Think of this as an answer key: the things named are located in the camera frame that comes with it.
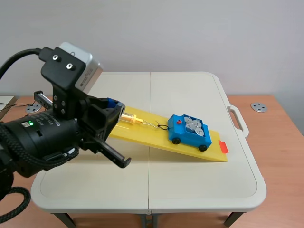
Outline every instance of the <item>black cable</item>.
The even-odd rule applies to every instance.
[[[163,125],[163,124],[158,124],[157,126],[165,131],[167,131],[169,129],[169,126]]]
[[[0,139],[7,144],[8,148],[13,153],[15,153],[19,157],[19,159],[43,169],[52,169],[54,167],[63,165],[64,163],[75,158],[79,154],[78,149],[76,149],[72,154],[68,154],[67,157],[60,158],[55,161],[46,161],[43,159],[36,158],[25,151],[19,141],[17,141],[15,137],[10,134],[10,132],[2,123],[0,123]]]
[[[13,65],[13,63],[15,63],[17,60],[25,57],[25,56],[29,56],[29,55],[39,55],[39,53],[41,52],[40,48],[36,48],[36,49],[27,49],[27,50],[23,50],[20,51],[16,54],[14,54],[12,57],[10,57],[8,60],[6,60],[6,62],[0,67],[0,80],[2,78],[2,76],[5,74],[5,72],[9,69],[9,67],[11,65]]]
[[[7,109],[7,108],[11,108],[11,107],[25,107],[25,106],[33,106],[34,105],[34,103],[35,103],[35,101],[32,103],[32,104],[25,104],[25,103],[17,103],[17,104],[6,104],[6,103],[1,103],[0,102],[0,105],[5,105],[5,106],[7,106],[8,105],[8,107],[6,107],[6,108],[3,108],[3,109],[1,109],[0,111],[3,111],[3,110],[5,110],[5,109]]]
[[[0,223],[6,222],[6,221],[12,219],[13,217],[17,216],[18,214],[20,214],[28,206],[28,204],[30,202],[30,193],[29,193],[29,190],[27,190],[26,188],[13,187],[13,188],[10,189],[8,194],[12,194],[12,193],[22,194],[24,196],[24,200],[18,207],[16,207],[11,212],[6,213],[4,215],[1,215],[0,216]]]

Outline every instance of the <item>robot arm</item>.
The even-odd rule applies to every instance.
[[[102,72],[92,55],[67,42],[54,50],[28,49],[4,63],[0,79],[15,61],[31,54],[45,62],[41,74],[53,86],[53,101],[37,91],[34,98],[46,111],[0,123],[0,200],[14,192],[25,197],[17,209],[0,216],[0,223],[29,203],[28,190],[11,187],[15,171],[30,177],[50,170],[76,157],[80,148],[101,152],[120,168],[131,162],[105,142],[124,112],[124,104],[87,95]]]

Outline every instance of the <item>table leg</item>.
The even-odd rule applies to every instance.
[[[53,215],[62,221],[68,228],[76,228],[74,221],[67,213],[55,213]]]
[[[139,216],[141,218],[141,227],[142,228],[147,228],[147,225],[148,225],[147,215],[146,214],[140,214]]]
[[[244,214],[244,212],[232,212],[224,222],[224,225],[230,227],[242,214]]]
[[[152,214],[152,225],[153,225],[153,228],[157,228],[157,218],[158,218],[158,214]]]

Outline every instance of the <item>table handle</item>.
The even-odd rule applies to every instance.
[[[237,123],[240,127],[240,129],[243,132],[244,137],[246,138],[249,135],[249,130],[247,128],[247,125],[242,117],[241,112],[239,111],[239,109],[233,105],[231,105],[230,107],[228,107],[228,111],[232,112],[233,115],[235,116]]]

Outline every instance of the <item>screw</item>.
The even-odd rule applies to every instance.
[[[67,64],[67,69],[69,69],[69,70],[74,70],[75,69],[75,67],[73,66],[73,64],[71,64],[71,63],[69,63],[69,64]]]
[[[61,58],[58,55],[53,55],[53,60],[60,62]]]

